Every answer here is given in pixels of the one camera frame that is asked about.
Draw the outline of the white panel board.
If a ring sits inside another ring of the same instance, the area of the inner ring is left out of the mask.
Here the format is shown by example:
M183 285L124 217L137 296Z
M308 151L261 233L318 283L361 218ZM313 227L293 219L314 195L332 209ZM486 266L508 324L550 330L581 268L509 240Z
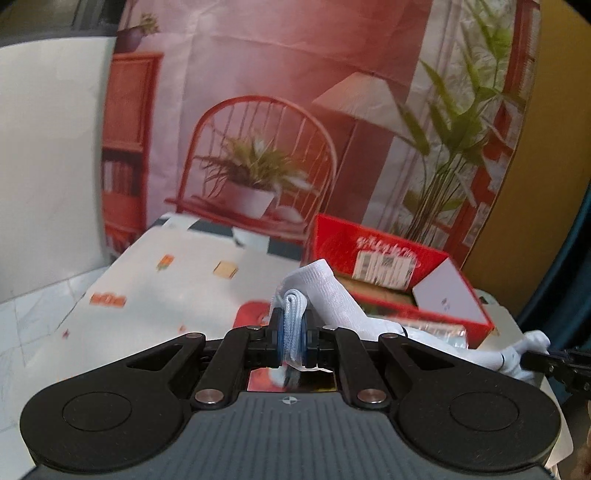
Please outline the white panel board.
M1 50L1 298L105 264L99 163L114 41Z

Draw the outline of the printed living room backdrop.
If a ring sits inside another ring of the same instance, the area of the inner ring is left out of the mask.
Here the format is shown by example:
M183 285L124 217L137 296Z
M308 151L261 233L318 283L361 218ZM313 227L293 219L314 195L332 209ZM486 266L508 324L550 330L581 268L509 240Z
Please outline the printed living room backdrop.
M302 243L321 213L463 264L514 156L536 1L112 1L101 190Z

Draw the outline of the red cardboard box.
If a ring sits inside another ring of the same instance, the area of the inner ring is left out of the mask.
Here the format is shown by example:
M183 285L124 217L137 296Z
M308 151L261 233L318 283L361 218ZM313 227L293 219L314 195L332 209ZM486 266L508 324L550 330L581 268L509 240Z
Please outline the red cardboard box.
M461 325L472 348L494 330L470 282L440 250L318 214L304 249L305 263L317 260L370 314Z

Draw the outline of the white sock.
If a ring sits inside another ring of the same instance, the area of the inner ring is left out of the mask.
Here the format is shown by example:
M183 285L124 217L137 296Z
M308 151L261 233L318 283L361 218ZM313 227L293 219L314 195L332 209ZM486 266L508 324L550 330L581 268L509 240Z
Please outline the white sock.
M551 345L543 332L535 330L525 333L521 340L499 351L456 348L428 332L369 317L335 278L324 259L287 275L277 287L271 306L273 309L283 309L283 362L294 367L304 365L304 341L301 335L307 309L318 314L325 325L352 330L363 340L376 341L382 334L398 334L526 383L534 381L534 373L521 367L522 356L527 352L546 355Z

